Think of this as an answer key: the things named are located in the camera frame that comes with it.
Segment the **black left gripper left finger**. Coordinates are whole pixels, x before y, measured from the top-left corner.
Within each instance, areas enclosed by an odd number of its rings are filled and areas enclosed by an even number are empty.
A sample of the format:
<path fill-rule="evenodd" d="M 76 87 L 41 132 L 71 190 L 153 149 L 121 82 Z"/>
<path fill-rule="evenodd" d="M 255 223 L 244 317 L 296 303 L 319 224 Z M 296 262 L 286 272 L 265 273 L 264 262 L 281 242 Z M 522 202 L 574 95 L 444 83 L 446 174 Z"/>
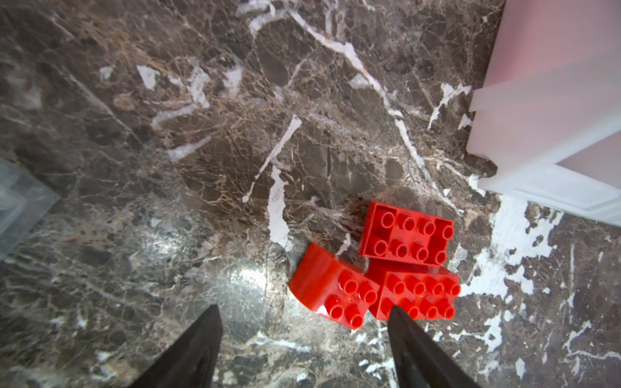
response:
<path fill-rule="evenodd" d="M 223 337 L 218 306 L 208 307 L 132 387 L 210 387 Z"/>

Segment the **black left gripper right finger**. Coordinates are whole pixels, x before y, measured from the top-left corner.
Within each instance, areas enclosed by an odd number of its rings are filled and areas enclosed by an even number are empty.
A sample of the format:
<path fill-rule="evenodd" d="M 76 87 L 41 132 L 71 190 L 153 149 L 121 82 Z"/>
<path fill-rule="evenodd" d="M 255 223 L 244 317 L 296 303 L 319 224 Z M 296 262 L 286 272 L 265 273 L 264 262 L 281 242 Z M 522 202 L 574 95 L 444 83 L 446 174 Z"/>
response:
<path fill-rule="evenodd" d="M 477 387 L 478 384 L 398 306 L 387 331 L 399 387 Z"/>

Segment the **white three-compartment plastic bin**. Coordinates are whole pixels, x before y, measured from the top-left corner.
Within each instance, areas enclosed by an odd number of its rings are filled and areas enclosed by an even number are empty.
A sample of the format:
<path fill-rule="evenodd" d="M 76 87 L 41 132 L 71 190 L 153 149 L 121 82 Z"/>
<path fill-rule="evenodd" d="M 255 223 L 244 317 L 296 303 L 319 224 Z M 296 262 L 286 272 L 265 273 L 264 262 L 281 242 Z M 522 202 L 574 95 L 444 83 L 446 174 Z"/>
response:
<path fill-rule="evenodd" d="M 508 1 L 470 110 L 481 189 L 619 226 L 619 2 Z"/>

